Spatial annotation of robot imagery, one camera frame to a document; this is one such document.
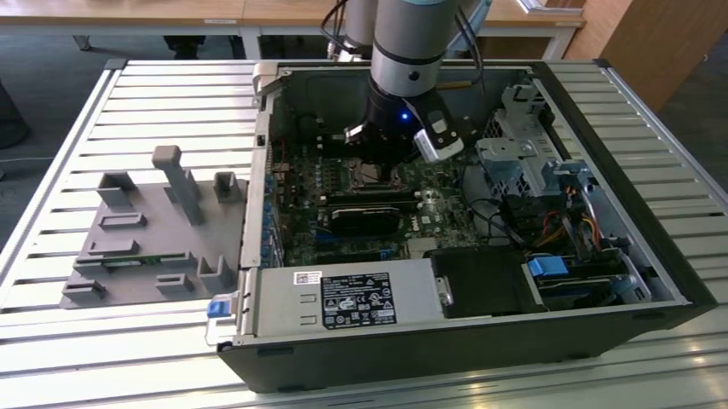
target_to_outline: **power supply label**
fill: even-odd
[[[322,277],[321,296],[327,330],[397,324],[389,273]]]

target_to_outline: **blue drive latch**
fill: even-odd
[[[564,259],[558,256],[534,257],[528,262],[528,268],[532,270],[533,277],[550,277],[554,275],[566,275],[569,269]]]
[[[226,318],[233,314],[230,300],[212,300],[207,304],[207,318]]]

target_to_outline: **aluminum slotted table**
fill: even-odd
[[[108,170],[159,182],[179,145],[195,179],[249,177],[253,61],[130,61],[103,72],[0,257],[0,407],[719,407],[728,400],[728,200],[608,68],[550,67],[723,304],[672,331],[564,364],[257,395],[204,341],[207,301],[63,310]],[[557,127],[573,157],[578,147]]]

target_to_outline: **white sticker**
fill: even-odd
[[[204,20],[204,24],[238,24],[238,20]]]
[[[294,273],[294,284],[319,284],[321,283],[321,271],[297,271]]]

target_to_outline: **floor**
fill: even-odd
[[[306,38],[263,43],[266,58],[285,52],[289,58],[319,56],[325,44]],[[48,169],[50,161],[74,125],[76,115],[110,58],[168,60],[160,37],[92,37],[94,48],[80,52],[71,37],[0,36],[0,80],[33,130],[16,146],[0,150],[0,243],[4,245],[27,202]],[[231,59],[226,37],[208,37],[202,59]],[[728,188],[728,35],[696,67],[660,117],[703,163]],[[4,162],[7,159],[31,158]]]

